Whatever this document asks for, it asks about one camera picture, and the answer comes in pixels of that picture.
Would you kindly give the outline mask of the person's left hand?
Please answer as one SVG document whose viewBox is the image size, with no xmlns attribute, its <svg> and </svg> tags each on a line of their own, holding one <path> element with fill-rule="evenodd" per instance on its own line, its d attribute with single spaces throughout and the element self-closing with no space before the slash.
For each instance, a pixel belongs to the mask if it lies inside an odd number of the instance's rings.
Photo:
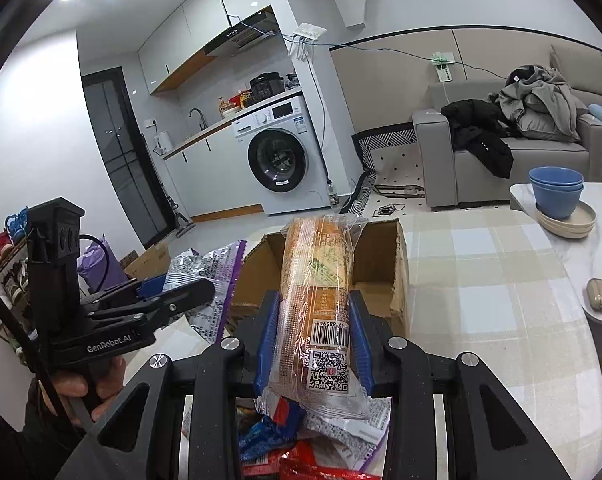
<svg viewBox="0 0 602 480">
<path fill-rule="evenodd" d="M 91 411 L 93 422 L 97 422 L 107 411 L 110 404 L 115 401 L 116 396 L 123 389 L 124 372 L 126 371 L 126 360 L 123 356 L 115 356 L 110 360 L 109 370 L 105 376 L 97 378 L 94 386 L 89 386 L 81 375 L 58 372 L 52 378 L 52 385 L 57 392 L 65 412 L 72 425 L 80 426 L 81 421 L 77 413 L 70 405 L 70 399 L 82 399 L 88 393 L 95 392 L 100 398 L 95 408 Z"/>
</svg>

